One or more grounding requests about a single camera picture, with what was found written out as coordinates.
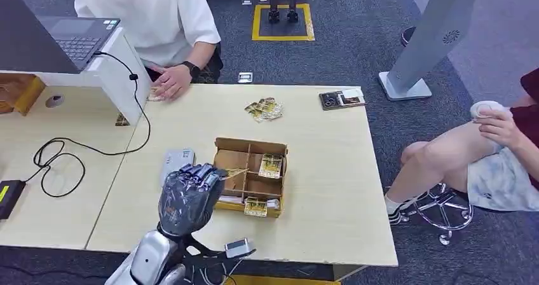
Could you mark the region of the seated person's hand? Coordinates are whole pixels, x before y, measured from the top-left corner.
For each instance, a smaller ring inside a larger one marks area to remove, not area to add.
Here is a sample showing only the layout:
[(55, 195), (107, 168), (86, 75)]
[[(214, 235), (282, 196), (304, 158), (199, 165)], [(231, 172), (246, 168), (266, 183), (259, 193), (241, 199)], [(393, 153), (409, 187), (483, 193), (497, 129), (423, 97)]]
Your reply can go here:
[(484, 115), (476, 118), (474, 123), (480, 125), (482, 136), (508, 148), (517, 148), (526, 139), (508, 111), (485, 110)]

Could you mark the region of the person's hand with watch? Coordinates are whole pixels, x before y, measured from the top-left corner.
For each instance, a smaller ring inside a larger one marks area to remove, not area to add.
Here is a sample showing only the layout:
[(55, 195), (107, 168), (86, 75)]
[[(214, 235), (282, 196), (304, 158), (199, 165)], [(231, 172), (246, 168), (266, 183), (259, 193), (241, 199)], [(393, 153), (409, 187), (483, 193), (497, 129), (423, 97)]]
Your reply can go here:
[(192, 76), (187, 66), (181, 64), (169, 68), (154, 66), (152, 70), (160, 73), (155, 81), (155, 95), (165, 100), (175, 100), (190, 87)]

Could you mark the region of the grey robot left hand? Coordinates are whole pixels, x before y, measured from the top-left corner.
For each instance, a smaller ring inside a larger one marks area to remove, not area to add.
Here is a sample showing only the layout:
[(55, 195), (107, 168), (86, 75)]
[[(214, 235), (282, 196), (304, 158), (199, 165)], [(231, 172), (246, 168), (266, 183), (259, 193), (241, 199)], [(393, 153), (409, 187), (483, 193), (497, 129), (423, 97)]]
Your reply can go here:
[(182, 237), (203, 228), (224, 191), (226, 175), (210, 163), (188, 163), (167, 175), (158, 204), (158, 229)]

